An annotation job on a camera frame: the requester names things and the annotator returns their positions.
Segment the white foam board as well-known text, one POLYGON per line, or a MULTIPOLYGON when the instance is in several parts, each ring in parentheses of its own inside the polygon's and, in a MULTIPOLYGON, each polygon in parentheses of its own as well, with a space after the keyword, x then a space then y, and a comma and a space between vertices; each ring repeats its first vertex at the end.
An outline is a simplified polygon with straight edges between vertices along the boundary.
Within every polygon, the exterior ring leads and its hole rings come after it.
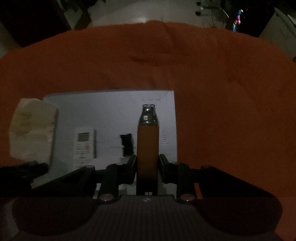
POLYGON ((34 180, 40 186, 78 169, 74 145, 78 134, 96 132, 96 157, 84 162, 105 169, 126 163, 123 135, 137 141, 142 106, 154 104, 159 120, 159 152, 170 162, 177 161, 175 97, 173 91, 100 91, 48 95, 45 102, 58 108, 57 128, 49 173, 34 180))

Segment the small black clip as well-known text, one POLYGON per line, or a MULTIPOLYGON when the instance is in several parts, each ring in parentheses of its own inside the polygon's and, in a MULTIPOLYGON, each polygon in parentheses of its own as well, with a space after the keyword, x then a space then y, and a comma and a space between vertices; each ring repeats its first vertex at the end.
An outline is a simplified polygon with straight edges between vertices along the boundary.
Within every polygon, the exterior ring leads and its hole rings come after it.
POLYGON ((124 157, 132 156, 134 154, 132 134, 120 135, 122 145, 122 155, 124 157))

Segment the white remote control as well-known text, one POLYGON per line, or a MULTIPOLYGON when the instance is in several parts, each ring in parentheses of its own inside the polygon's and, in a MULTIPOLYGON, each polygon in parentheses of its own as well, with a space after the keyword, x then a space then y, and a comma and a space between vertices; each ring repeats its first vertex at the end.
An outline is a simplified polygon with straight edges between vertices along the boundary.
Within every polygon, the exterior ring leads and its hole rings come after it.
POLYGON ((91 126, 76 128, 73 144, 73 169, 79 169, 95 158, 95 129, 91 126))

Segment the orange table cloth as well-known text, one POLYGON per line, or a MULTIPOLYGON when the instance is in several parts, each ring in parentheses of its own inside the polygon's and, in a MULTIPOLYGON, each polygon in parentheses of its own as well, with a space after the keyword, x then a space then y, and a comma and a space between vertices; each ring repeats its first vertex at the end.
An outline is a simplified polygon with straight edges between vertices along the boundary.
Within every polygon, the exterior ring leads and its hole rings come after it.
POLYGON ((263 40, 151 21, 69 31, 1 59, 1 165, 21 98, 59 92, 175 93, 178 158, 255 184, 283 206, 276 233, 295 240, 295 63, 263 40))

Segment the rgb lit computer case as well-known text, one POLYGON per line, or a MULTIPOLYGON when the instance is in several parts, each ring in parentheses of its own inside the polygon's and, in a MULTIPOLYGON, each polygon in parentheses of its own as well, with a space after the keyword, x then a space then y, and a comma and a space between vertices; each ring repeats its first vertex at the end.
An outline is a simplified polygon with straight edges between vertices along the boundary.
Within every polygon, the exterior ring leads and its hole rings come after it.
POLYGON ((239 32, 241 30, 241 21, 243 18, 244 18, 244 10, 240 9, 232 25, 232 31, 234 33, 239 32))

